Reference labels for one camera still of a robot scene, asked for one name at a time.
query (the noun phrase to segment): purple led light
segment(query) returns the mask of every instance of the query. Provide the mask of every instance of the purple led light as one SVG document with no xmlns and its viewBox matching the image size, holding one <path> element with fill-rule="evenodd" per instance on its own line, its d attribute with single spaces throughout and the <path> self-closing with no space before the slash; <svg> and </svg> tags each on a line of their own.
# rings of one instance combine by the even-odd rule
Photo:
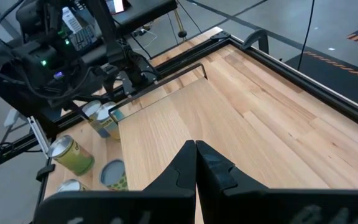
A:
<svg viewBox="0 0 358 224">
<path fill-rule="evenodd" d="M 63 76 L 64 76 L 63 72 L 58 72 L 58 73 L 56 73 L 56 74 L 54 75 L 54 77 L 55 77 L 56 79 L 59 79 L 59 78 L 61 78 L 61 77 L 63 77 Z"/>
</svg>

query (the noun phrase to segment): green can label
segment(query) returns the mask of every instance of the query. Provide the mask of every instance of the green can label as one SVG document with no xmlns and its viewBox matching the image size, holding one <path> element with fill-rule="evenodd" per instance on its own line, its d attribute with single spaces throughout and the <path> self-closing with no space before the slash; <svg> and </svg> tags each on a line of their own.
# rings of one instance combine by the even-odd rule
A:
<svg viewBox="0 0 358 224">
<path fill-rule="evenodd" d="M 112 118 L 104 120 L 101 125 L 114 139 L 120 140 L 118 125 Z"/>
<path fill-rule="evenodd" d="M 121 178 L 115 184 L 108 185 L 107 188 L 114 191 L 128 190 L 127 175 L 125 174 L 125 172 L 122 174 Z"/>
<path fill-rule="evenodd" d="M 83 184 L 81 184 L 80 191 L 89 190 L 87 187 L 85 187 Z"/>
<path fill-rule="evenodd" d="M 87 173 L 94 164 L 94 157 L 74 140 L 71 140 L 68 149 L 62 155 L 53 159 L 71 170 L 75 175 Z"/>
</svg>

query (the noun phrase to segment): electronic device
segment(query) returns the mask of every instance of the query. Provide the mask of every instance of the electronic device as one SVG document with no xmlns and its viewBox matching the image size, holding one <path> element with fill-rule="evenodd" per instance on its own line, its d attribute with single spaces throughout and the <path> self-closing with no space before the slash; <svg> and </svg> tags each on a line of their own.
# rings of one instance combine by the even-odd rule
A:
<svg viewBox="0 0 358 224">
<path fill-rule="evenodd" d="M 14 49 L 5 46 L 10 60 L 4 63 L 12 65 L 14 71 L 10 78 L 25 82 L 34 95 L 47 99 L 51 107 L 67 107 L 74 96 L 91 95 L 102 87 L 112 90 L 114 77 L 120 72 L 127 77 L 126 95 L 153 83 L 158 75 L 124 39 L 117 39 L 116 25 L 105 0 L 83 2 L 101 29 L 108 70 L 89 67 L 81 59 L 81 53 L 97 42 L 91 27 L 77 30 L 78 26 L 69 23 L 71 32 L 63 29 L 63 15 L 74 0 L 35 0 L 20 8 L 16 17 L 22 28 L 23 44 Z"/>
<path fill-rule="evenodd" d="M 144 190 L 60 192 L 35 211 L 43 223 L 358 223 L 358 190 L 269 189 L 203 141 L 186 141 Z"/>
<path fill-rule="evenodd" d="M 107 0 L 106 2 L 111 14 L 124 12 L 131 6 L 127 0 Z"/>
<path fill-rule="evenodd" d="M 66 26 L 73 32 L 77 33 L 82 29 L 82 26 L 78 19 L 74 16 L 70 8 L 64 7 L 63 8 L 63 21 L 65 22 Z"/>
<path fill-rule="evenodd" d="M 80 55 L 90 52 L 103 43 L 103 41 L 96 36 L 92 25 L 88 25 L 78 32 L 70 34 L 69 40 Z"/>
</svg>

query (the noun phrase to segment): metal bracket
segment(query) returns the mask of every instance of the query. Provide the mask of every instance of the metal bracket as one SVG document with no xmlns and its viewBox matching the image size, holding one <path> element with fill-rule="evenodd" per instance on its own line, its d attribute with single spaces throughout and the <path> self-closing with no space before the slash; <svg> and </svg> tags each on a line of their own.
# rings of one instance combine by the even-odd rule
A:
<svg viewBox="0 0 358 224">
<path fill-rule="evenodd" d="M 125 95 L 129 96 L 135 92 L 135 89 L 132 87 L 132 82 L 129 80 L 129 77 L 125 71 L 121 71 L 120 77 L 122 79 L 122 87 L 124 87 Z"/>
<path fill-rule="evenodd" d="M 259 42 L 259 50 L 269 54 L 269 42 L 267 40 L 267 33 L 264 29 L 259 29 L 253 33 L 251 33 L 246 40 L 244 41 L 243 45 L 241 46 L 242 50 L 245 50 L 252 46 L 253 43 L 256 41 Z"/>
<path fill-rule="evenodd" d="M 42 181 L 42 179 L 48 175 L 50 172 L 53 172 L 55 170 L 56 165 L 55 164 L 49 164 L 47 166 L 45 166 L 44 168 L 40 169 L 37 173 L 37 177 L 35 179 L 37 179 L 39 182 Z"/>
<path fill-rule="evenodd" d="M 27 118 L 27 120 L 31 126 L 31 130 L 33 131 L 35 137 L 37 138 L 38 143 L 41 146 L 42 152 L 45 154 L 45 157 L 48 159 L 49 158 L 48 151 L 50 148 L 50 143 L 44 131 L 42 130 L 41 125 L 33 116 Z"/>
<path fill-rule="evenodd" d="M 227 39 L 231 36 L 231 34 L 229 34 L 226 31 L 221 31 L 218 32 L 217 34 L 213 35 L 212 37 L 210 37 L 211 40 L 221 40 L 221 39 Z"/>
</svg>

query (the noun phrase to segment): silver can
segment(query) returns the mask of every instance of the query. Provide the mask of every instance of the silver can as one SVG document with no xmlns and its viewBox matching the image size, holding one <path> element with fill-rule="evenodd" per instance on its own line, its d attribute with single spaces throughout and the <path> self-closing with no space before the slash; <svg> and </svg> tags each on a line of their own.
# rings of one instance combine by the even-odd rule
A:
<svg viewBox="0 0 358 224">
<path fill-rule="evenodd" d="M 110 137 L 110 134 L 97 121 L 97 112 L 101 106 L 102 103 L 100 103 L 98 100 L 95 100 L 87 103 L 84 107 L 82 107 L 82 111 L 89 117 L 89 125 L 91 125 L 91 127 L 100 135 L 100 137 L 108 138 Z"/>
<path fill-rule="evenodd" d="M 78 180 L 70 179 L 70 180 L 64 181 L 57 189 L 57 192 L 84 191 L 84 190 L 89 190 L 89 188 L 87 188 L 87 186 L 85 186 Z"/>
<path fill-rule="evenodd" d="M 113 108 L 116 104 L 113 102 L 105 103 L 100 107 L 98 111 L 97 121 L 102 125 L 102 127 L 116 140 L 120 140 L 118 125 L 114 122 L 114 120 L 109 115 L 109 110 Z M 112 115 L 116 120 L 124 119 L 124 115 L 119 110 L 115 110 L 112 112 Z"/>
<path fill-rule="evenodd" d="M 104 166 L 100 173 L 100 182 L 110 190 L 128 190 L 124 162 L 116 159 Z"/>
</svg>

